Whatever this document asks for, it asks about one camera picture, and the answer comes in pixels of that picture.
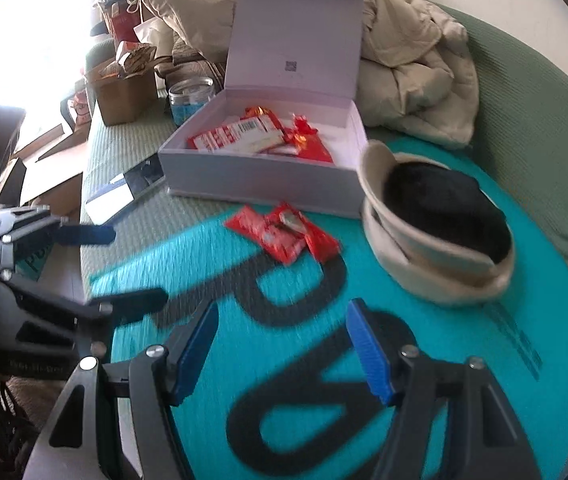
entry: metal screw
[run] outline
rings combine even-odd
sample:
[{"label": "metal screw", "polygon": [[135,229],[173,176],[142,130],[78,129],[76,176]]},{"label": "metal screw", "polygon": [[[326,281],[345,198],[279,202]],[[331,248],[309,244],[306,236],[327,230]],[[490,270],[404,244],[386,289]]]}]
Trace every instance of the metal screw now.
[{"label": "metal screw", "polygon": [[400,350],[400,353],[404,357],[408,357],[409,359],[415,359],[420,354],[420,349],[417,348],[415,345],[404,345]]},{"label": "metal screw", "polygon": [[149,357],[160,357],[164,354],[164,347],[162,345],[151,345],[146,349],[146,355]]},{"label": "metal screw", "polygon": [[110,316],[113,313],[113,306],[108,301],[100,303],[100,314],[103,316]]},{"label": "metal screw", "polygon": [[97,357],[98,359],[104,359],[108,349],[102,341],[93,341],[91,343],[91,355]]},{"label": "metal screw", "polygon": [[486,367],[486,363],[484,362],[484,359],[482,359],[481,357],[475,357],[475,356],[472,356],[471,358],[469,358],[468,365],[473,370],[483,370]]},{"label": "metal screw", "polygon": [[13,272],[10,269],[2,269],[0,271],[0,280],[7,282],[13,277]]},{"label": "metal screw", "polygon": [[80,361],[80,368],[82,370],[93,370],[97,366],[97,359],[95,357],[85,357]]}]

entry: candy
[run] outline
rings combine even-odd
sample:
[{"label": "candy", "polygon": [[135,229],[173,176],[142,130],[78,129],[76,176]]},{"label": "candy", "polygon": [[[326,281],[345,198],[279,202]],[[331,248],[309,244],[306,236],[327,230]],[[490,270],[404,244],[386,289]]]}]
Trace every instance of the candy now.
[{"label": "candy", "polygon": [[282,264],[289,266],[304,250],[304,238],[267,222],[264,216],[244,206],[224,222],[225,227],[257,243]]},{"label": "candy", "polygon": [[298,158],[333,163],[333,158],[317,134],[317,129],[308,124],[306,117],[293,115],[293,126],[284,129],[284,140],[298,149]]},{"label": "candy", "polygon": [[202,132],[186,142],[199,152],[259,153],[283,144],[284,139],[270,116],[263,114]]},{"label": "candy", "polygon": [[340,253],[340,243],[335,238],[285,202],[282,202],[265,218],[267,222],[283,225],[304,237],[311,256],[321,264]]},{"label": "candy", "polygon": [[275,115],[272,110],[269,110],[268,108],[263,108],[261,106],[251,106],[248,108],[244,109],[244,117],[242,117],[243,119],[250,119],[251,117],[259,117],[261,115],[268,115],[270,117],[270,120],[273,122],[273,124],[275,125],[275,127],[279,130],[284,130],[284,128],[282,127],[282,123],[280,123],[280,120],[278,119],[277,115]]}]

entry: glass jar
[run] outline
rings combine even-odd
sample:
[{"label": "glass jar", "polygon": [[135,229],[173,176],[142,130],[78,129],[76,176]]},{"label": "glass jar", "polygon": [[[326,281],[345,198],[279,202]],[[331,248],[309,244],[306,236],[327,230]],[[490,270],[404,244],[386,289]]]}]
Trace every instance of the glass jar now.
[{"label": "glass jar", "polygon": [[196,111],[208,103],[215,95],[213,80],[209,77],[192,77],[169,88],[173,121],[182,126]]}]

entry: cardboard box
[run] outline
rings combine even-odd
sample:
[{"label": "cardboard box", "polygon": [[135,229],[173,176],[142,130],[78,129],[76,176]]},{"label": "cardboard box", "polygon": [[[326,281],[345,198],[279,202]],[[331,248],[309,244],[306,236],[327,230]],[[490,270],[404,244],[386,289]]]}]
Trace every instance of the cardboard box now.
[{"label": "cardboard box", "polygon": [[100,70],[113,61],[114,57],[86,74],[86,84],[93,88],[102,121],[107,126],[135,121],[157,99],[152,66],[125,78],[100,79]]},{"label": "cardboard box", "polygon": [[82,203],[82,176],[88,161],[88,143],[84,142],[47,158],[26,160],[21,205],[37,200],[50,206],[51,212],[67,216]]},{"label": "cardboard box", "polygon": [[[359,217],[356,174],[366,134],[353,98],[363,0],[237,0],[224,90],[160,148],[173,194]],[[335,165],[276,155],[202,153],[186,140],[238,120],[249,106],[305,115]]]}]

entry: beige comforter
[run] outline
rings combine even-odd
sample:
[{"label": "beige comforter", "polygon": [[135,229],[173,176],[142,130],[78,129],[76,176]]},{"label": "beige comforter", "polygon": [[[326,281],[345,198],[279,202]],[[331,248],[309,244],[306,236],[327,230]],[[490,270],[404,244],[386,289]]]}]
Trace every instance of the beige comforter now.
[{"label": "beige comforter", "polygon": [[[213,62],[226,60],[235,0],[142,0]],[[427,0],[365,0],[355,97],[366,126],[450,148],[468,144],[478,109],[464,27]]]}]

